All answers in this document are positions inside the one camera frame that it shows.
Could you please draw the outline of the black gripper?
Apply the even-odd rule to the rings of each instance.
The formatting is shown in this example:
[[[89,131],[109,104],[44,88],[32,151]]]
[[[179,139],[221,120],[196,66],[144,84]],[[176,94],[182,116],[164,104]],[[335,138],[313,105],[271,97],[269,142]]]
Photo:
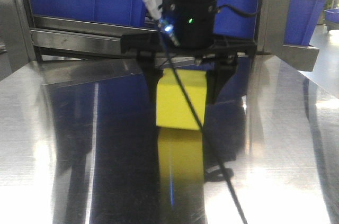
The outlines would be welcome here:
[[[160,5],[155,0],[142,1],[154,20],[157,32],[124,34],[120,48],[122,53],[136,50],[137,64],[144,74],[149,99],[153,104],[157,99],[157,84],[163,75],[163,70],[156,66],[155,54],[161,46],[177,50],[206,50],[214,42],[215,17],[223,8],[228,8],[241,17],[257,15],[256,11],[246,12],[231,4],[218,5],[217,0],[163,0]],[[206,73],[207,104],[215,104],[237,68],[237,55],[217,57],[214,60],[214,68]]]

